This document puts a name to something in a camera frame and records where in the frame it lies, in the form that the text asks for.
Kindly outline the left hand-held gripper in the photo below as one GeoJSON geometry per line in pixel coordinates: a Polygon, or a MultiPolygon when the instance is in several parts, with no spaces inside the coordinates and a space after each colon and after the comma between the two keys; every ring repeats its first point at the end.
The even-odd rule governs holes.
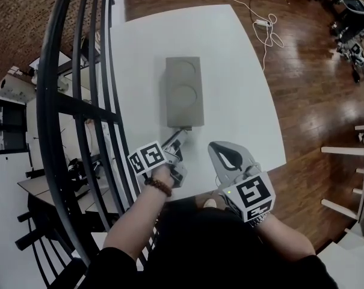
{"type": "Polygon", "coordinates": [[[167,165],[174,179],[173,188],[181,188],[187,175],[181,149],[187,138],[187,130],[178,130],[162,146],[154,141],[136,149],[128,156],[135,176],[144,176],[158,166],[167,165]]]}

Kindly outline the white wooden rack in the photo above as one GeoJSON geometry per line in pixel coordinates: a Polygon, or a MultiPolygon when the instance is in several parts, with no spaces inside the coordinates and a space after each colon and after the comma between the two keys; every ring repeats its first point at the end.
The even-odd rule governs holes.
{"type": "MultiPolygon", "coordinates": [[[[338,155],[354,155],[364,158],[364,147],[362,148],[346,148],[346,147],[332,147],[332,146],[323,146],[321,148],[321,152],[324,154],[338,154],[338,155]]],[[[364,240],[364,167],[357,168],[357,173],[363,175],[363,185],[361,189],[354,189],[353,193],[360,195],[359,208],[355,212],[349,208],[338,205],[332,201],[327,199],[322,199],[321,204],[327,208],[330,208],[336,212],[339,212],[353,220],[355,220],[358,225],[358,236],[361,236],[364,240]]]]}

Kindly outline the person's right forearm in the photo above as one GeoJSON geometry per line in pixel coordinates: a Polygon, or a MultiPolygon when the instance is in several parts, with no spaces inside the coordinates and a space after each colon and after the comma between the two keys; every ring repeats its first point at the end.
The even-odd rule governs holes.
{"type": "Polygon", "coordinates": [[[315,255],[315,249],[306,236],[284,224],[273,214],[267,214],[254,229],[264,242],[287,261],[295,262],[315,255]]]}

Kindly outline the person's black clothing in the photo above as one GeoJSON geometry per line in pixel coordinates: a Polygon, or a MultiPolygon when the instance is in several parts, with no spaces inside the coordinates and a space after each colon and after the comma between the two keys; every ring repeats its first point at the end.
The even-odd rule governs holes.
{"type": "Polygon", "coordinates": [[[204,208],[161,232],[143,271],[106,248],[80,289],[338,289],[315,255],[290,262],[230,211],[204,208]]]}

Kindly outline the black metal railing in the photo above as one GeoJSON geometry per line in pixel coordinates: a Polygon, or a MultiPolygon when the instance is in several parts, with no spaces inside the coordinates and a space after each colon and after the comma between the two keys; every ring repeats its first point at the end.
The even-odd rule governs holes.
{"type": "Polygon", "coordinates": [[[106,180],[115,206],[122,215],[123,204],[134,203],[138,182],[128,163],[128,144],[120,111],[111,48],[112,6],[114,0],[80,0],[73,38],[72,94],[58,90],[59,51],[64,23],[71,0],[56,0],[50,15],[40,57],[37,79],[37,129],[43,169],[55,206],[79,259],[86,269],[97,255],[90,226],[78,205],[69,178],[61,138],[59,117],[75,120],[77,140],[91,194],[105,229],[112,226],[92,168],[85,122],[95,124],[96,139],[106,180]]]}

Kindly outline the person's left forearm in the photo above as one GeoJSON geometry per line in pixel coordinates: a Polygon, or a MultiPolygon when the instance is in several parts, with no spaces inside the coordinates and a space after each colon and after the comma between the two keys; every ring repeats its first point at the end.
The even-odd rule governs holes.
{"type": "Polygon", "coordinates": [[[164,191],[145,186],[133,206],[113,225],[103,247],[113,247],[137,260],[153,234],[153,228],[167,195],[164,191]]]}

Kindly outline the grey desk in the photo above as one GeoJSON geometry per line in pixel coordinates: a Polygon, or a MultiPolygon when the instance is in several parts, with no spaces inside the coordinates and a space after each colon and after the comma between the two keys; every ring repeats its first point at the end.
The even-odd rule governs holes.
{"type": "MultiPolygon", "coordinates": [[[[101,179],[98,180],[98,183],[100,186],[100,193],[102,195],[102,199],[105,204],[107,212],[110,214],[118,215],[119,212],[112,199],[109,187],[107,186],[106,178],[102,177],[101,179]]],[[[27,179],[18,182],[17,184],[20,187],[22,187],[25,191],[27,191],[29,194],[35,196],[37,199],[40,199],[49,205],[55,206],[45,175],[34,179],[27,179]]],[[[97,212],[97,207],[94,202],[93,195],[91,194],[89,186],[83,185],[80,188],[79,192],[75,192],[75,196],[78,200],[78,205],[83,214],[85,214],[86,212],[89,213],[97,212]]]]}

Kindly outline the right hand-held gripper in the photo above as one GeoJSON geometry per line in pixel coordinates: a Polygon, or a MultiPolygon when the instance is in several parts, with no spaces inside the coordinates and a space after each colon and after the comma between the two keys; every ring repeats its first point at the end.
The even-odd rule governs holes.
{"type": "Polygon", "coordinates": [[[247,148],[228,141],[212,141],[208,153],[217,175],[217,186],[226,205],[245,223],[270,212],[276,194],[267,172],[244,177],[261,165],[247,148]]]}

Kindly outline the black chair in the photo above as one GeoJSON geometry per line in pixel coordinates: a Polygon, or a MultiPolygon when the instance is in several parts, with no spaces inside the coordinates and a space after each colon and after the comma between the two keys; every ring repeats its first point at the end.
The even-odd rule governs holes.
{"type": "Polygon", "coordinates": [[[78,283],[85,274],[86,266],[81,259],[72,255],[75,247],[62,225],[56,209],[31,194],[27,197],[27,207],[28,211],[17,216],[17,220],[20,223],[27,222],[29,232],[15,241],[16,247],[21,251],[29,247],[32,249],[46,289],[78,289],[78,283]],[[44,238],[47,239],[56,259],[62,265],[62,271],[59,272],[55,268],[43,242],[44,238]],[[53,281],[49,281],[46,276],[36,243],[40,243],[43,255],[54,276],[53,281]]]}

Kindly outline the black and white device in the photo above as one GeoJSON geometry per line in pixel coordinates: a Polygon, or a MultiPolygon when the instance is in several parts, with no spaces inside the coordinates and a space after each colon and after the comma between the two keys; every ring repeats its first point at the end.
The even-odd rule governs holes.
{"type": "MultiPolygon", "coordinates": [[[[100,167],[102,166],[100,155],[91,156],[92,168],[96,175],[96,179],[100,179],[100,167]]],[[[88,184],[87,174],[84,169],[84,164],[81,159],[74,158],[68,164],[68,174],[71,180],[71,187],[75,192],[78,192],[84,185],[88,184]]]]}

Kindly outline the white cardboard box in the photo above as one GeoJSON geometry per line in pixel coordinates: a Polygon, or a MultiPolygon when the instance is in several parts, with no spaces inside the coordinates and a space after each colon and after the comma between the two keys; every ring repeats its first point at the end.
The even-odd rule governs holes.
{"type": "Polygon", "coordinates": [[[27,104],[35,99],[35,85],[7,74],[0,81],[0,97],[27,104]]]}

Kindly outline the person's left hand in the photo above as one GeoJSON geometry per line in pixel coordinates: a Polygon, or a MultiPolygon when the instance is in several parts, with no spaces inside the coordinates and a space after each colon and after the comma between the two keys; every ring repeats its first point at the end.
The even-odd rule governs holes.
{"type": "Polygon", "coordinates": [[[174,179],[171,176],[171,171],[168,164],[162,164],[152,170],[152,178],[164,183],[166,186],[172,188],[174,179]]]}

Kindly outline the black framed window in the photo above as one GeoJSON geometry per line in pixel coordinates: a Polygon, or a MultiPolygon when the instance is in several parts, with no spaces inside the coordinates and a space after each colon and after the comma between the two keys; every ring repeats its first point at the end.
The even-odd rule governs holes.
{"type": "Polygon", "coordinates": [[[26,105],[0,99],[0,155],[28,151],[26,105]]]}

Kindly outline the metal wrist watch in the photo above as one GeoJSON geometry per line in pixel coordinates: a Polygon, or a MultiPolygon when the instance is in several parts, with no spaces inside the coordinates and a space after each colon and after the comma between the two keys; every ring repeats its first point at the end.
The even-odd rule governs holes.
{"type": "Polygon", "coordinates": [[[270,215],[270,212],[266,212],[264,214],[258,215],[257,217],[253,218],[252,220],[250,220],[248,222],[248,224],[252,227],[255,228],[257,227],[260,223],[262,223],[268,216],[270,215]]]}

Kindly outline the small grey box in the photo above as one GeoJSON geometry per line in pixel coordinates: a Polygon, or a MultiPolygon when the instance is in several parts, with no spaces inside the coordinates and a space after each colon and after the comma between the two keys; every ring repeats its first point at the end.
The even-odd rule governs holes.
{"type": "Polygon", "coordinates": [[[164,91],[168,127],[192,128],[205,124],[199,57],[167,57],[164,91]]]}

